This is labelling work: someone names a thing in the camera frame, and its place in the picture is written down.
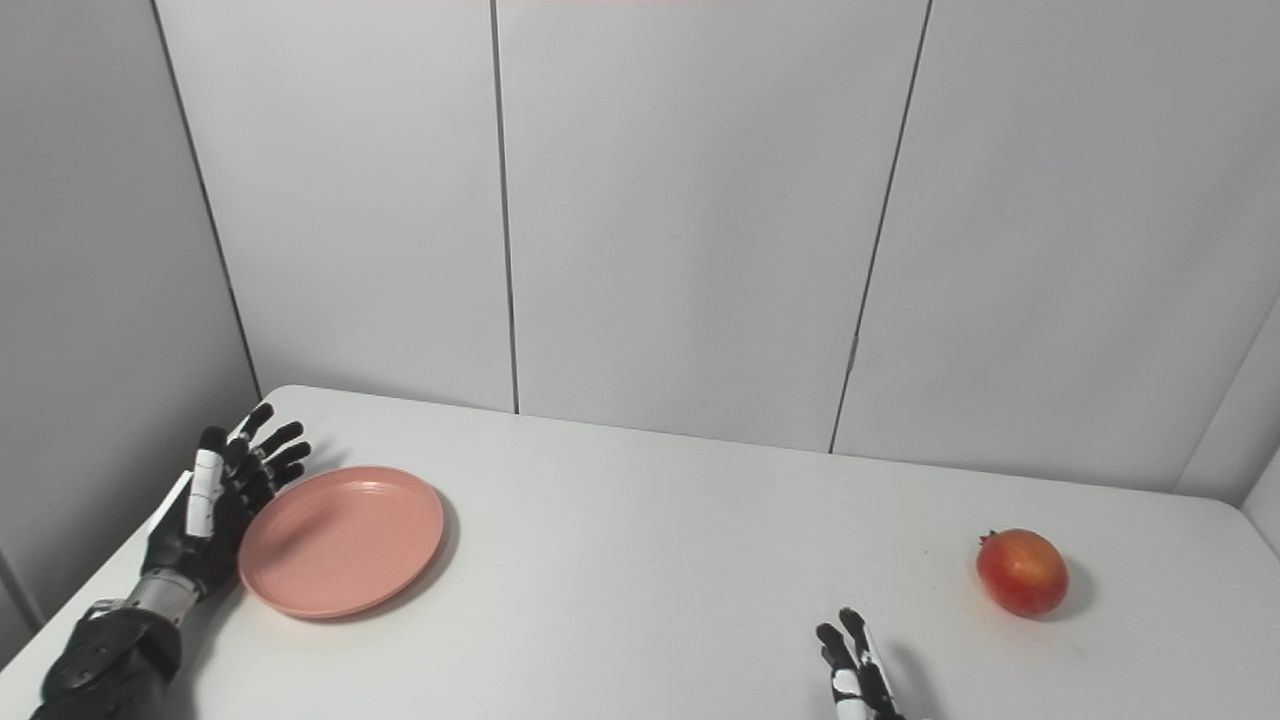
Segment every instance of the white wall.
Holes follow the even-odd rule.
[[[262,389],[511,410],[488,4],[156,5]]]
[[[31,628],[4,584],[0,583],[0,670],[28,639],[31,639]]]
[[[150,3],[0,5],[0,552],[47,616],[256,395]]]
[[[1258,484],[1245,498],[1244,514],[1280,556],[1280,461],[1271,460]]]
[[[1229,392],[1260,337],[1234,395],[1277,396],[1276,27],[934,4],[837,450],[1239,500],[1280,414]]]
[[[924,0],[499,0],[521,411],[826,451]]]

